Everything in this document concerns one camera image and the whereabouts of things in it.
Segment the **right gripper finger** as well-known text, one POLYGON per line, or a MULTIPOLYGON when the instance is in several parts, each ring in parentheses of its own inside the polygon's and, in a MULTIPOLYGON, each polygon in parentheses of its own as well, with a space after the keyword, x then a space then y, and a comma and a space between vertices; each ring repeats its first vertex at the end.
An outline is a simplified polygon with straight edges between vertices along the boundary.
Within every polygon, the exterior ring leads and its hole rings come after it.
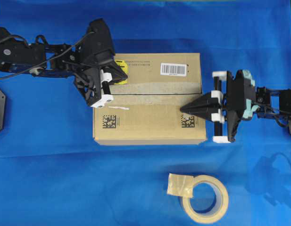
POLYGON ((182 113, 194 115, 199 118, 211 122, 219 122, 224 124, 224 116, 220 108, 216 107, 196 107, 196 108, 180 108, 182 113))
POLYGON ((181 110, 198 110, 200 108, 221 108, 223 101, 223 93, 219 90, 213 90, 192 102, 182 106, 181 110))

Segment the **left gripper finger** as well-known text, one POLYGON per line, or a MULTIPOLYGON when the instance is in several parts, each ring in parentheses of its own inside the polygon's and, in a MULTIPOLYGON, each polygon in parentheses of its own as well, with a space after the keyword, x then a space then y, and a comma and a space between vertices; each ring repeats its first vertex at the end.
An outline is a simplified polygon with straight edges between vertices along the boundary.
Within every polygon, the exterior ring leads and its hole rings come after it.
POLYGON ((109 84, 118 84, 128 79, 128 65, 124 60, 115 60, 101 67, 104 73, 110 73, 112 80, 109 84))

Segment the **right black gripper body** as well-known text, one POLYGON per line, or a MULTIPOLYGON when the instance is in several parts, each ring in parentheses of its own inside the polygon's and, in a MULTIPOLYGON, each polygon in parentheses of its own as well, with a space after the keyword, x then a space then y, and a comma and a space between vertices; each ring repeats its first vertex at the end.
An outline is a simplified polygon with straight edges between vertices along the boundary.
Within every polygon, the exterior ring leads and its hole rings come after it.
POLYGON ((212 99, 217 103, 212 112, 213 141, 233 143, 240 121, 251 120, 258 109, 255 81, 249 70, 238 70, 235 77, 230 71, 215 71, 212 77, 215 83, 212 99))

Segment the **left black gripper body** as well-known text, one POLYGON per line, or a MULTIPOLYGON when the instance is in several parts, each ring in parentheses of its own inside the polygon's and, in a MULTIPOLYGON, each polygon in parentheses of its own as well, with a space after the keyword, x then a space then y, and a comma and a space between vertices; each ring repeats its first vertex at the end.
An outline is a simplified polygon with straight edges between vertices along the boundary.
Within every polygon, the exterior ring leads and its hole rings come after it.
POLYGON ((102 70, 113 61, 115 54, 110 30, 102 18, 89 23, 76 51, 79 67, 75 72, 74 85, 88 106, 102 108, 108 100, 112 100, 110 94, 101 94, 102 70))

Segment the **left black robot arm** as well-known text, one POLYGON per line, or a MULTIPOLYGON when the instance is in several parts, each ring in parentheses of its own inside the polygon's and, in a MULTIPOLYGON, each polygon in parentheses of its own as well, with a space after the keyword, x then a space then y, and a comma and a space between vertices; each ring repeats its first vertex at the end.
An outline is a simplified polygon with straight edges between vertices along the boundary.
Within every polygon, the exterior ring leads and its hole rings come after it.
POLYGON ((29 44, 25 38, 0 27, 0 71, 14 77, 74 77, 74 85, 88 106, 102 108, 113 101, 110 86, 128 76, 114 59, 115 50, 109 27, 96 19, 74 45, 51 45, 43 35, 29 44))

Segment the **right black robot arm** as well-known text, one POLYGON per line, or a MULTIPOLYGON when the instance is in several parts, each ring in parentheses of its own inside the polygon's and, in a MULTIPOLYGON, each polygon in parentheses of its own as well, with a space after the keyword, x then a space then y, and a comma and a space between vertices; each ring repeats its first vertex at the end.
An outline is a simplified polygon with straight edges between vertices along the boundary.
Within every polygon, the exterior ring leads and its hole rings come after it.
POLYGON ((182 106, 184 114, 196 116, 214 124, 215 143, 233 143, 241 121, 254 115, 274 120, 291 135, 291 89, 256 87, 248 70, 212 73, 214 89, 182 106))

